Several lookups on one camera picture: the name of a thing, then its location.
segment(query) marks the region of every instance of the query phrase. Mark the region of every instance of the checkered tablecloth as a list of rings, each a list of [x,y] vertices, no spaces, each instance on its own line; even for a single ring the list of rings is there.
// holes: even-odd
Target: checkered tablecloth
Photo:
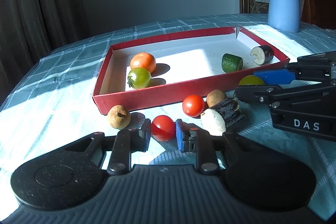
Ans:
[[[333,33],[302,23],[299,33],[275,30],[267,25],[267,15],[237,14],[189,17],[153,22],[95,36],[55,50],[25,76],[0,110],[0,219],[17,207],[10,178],[24,162],[54,150],[92,132],[115,135],[106,117],[92,100],[96,78],[110,45],[153,35],[202,28],[241,25],[279,48],[292,62],[298,56],[336,50]],[[274,129],[265,105],[241,104],[251,124],[240,133],[308,164],[317,177],[317,187],[309,207],[321,218],[336,210],[335,143],[306,138]],[[181,103],[137,111],[135,126],[144,117],[165,114],[185,122]],[[132,154],[140,164],[194,163],[194,155],[177,151],[176,141],[150,142],[147,153]]]

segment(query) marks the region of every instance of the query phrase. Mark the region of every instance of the curtain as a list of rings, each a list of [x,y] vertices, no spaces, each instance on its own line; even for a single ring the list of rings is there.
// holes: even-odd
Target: curtain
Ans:
[[[40,58],[90,36],[81,0],[0,0],[0,105]]]

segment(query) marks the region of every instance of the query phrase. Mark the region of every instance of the blue electric kettle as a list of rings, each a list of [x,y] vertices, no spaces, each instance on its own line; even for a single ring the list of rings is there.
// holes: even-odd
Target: blue electric kettle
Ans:
[[[300,0],[269,0],[268,25],[287,32],[298,32]]]

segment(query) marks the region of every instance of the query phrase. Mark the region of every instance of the ribbed gray surface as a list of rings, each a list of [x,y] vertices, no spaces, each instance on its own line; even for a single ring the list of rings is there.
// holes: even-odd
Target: ribbed gray surface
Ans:
[[[307,208],[266,213],[233,199],[216,177],[193,166],[135,165],[110,177],[90,201],[41,212],[21,206],[3,224],[302,224],[322,223]]]

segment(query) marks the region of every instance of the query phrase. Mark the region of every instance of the bolt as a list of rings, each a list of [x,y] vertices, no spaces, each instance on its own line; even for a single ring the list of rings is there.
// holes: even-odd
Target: bolt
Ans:
[[[213,172],[213,171],[216,171],[218,169],[218,165],[212,163],[212,162],[207,162],[205,164],[202,164],[201,165],[201,169],[204,171],[204,172]]]
[[[121,172],[126,169],[126,165],[121,162],[117,162],[115,164],[111,164],[110,170],[113,172]]]
[[[272,108],[278,108],[280,106],[280,102],[273,102],[272,104],[271,104],[271,107]]]

